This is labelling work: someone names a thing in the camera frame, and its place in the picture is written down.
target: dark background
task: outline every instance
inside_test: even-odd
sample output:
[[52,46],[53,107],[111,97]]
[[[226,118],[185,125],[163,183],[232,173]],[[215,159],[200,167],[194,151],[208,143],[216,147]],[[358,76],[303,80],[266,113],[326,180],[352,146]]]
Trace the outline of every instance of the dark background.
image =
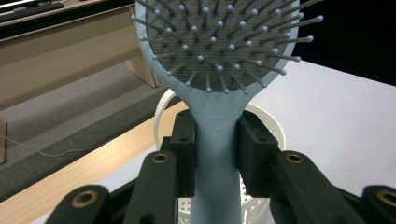
[[299,36],[313,35],[314,41],[297,44],[294,56],[396,86],[396,11],[390,2],[324,0],[301,11],[303,21],[324,20],[300,28]]

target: wooden table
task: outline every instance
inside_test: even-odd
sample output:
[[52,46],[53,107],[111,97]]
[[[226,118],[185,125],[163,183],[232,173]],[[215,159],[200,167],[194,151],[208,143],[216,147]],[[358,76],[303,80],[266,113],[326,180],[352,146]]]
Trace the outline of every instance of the wooden table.
[[[157,87],[131,20],[133,1],[122,1],[69,0],[65,8],[0,23],[0,110],[122,62]],[[3,122],[0,133],[6,133]],[[0,142],[0,163],[4,159]]]
[[[169,136],[175,114],[187,107],[178,103],[164,111],[160,136]],[[93,184],[155,145],[154,122],[149,119],[128,133],[96,149],[30,188],[0,203],[0,223],[31,223],[52,210],[71,190]]]

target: light blue hairbrush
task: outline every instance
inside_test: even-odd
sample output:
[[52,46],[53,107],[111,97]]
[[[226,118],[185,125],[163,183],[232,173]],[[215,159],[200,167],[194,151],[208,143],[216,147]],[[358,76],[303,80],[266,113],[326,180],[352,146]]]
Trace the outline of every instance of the light blue hairbrush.
[[136,30],[152,72],[196,121],[192,224],[240,224],[236,122],[293,57],[299,10],[321,0],[136,0]]

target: black plastic part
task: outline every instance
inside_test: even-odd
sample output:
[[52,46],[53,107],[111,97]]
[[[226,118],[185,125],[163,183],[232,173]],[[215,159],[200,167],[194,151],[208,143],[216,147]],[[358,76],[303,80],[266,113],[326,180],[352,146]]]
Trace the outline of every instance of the black plastic part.
[[276,177],[298,223],[366,223],[305,155],[294,151],[279,153]]
[[195,190],[195,120],[190,110],[181,111],[176,115],[172,137],[163,139],[161,150],[171,151],[177,156],[178,197],[193,197]]
[[97,185],[83,186],[68,193],[56,206],[47,224],[108,223],[111,211],[106,188]]
[[270,201],[270,209],[276,224],[295,224],[297,217],[289,206],[279,203],[276,200]]
[[147,155],[122,223],[177,223],[177,159],[168,151]]
[[364,189],[360,203],[361,215],[370,224],[396,223],[396,189],[370,186]]
[[110,207],[111,211],[113,212],[110,221],[111,224],[122,223],[132,193],[134,192],[135,184],[136,179],[110,193]]
[[252,197],[270,197],[278,142],[253,113],[244,111],[238,120],[238,168]]
[[361,198],[347,192],[346,190],[337,188],[338,192],[346,199],[355,211],[359,211]]

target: white table surface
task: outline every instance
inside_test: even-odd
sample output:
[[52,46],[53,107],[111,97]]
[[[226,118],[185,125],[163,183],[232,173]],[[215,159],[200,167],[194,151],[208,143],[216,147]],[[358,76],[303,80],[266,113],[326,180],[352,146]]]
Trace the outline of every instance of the white table surface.
[[[304,153],[335,186],[358,196],[367,185],[396,188],[396,87],[307,62],[285,70],[251,103],[277,119],[287,150]],[[114,190],[127,183],[145,155],[97,184]]]

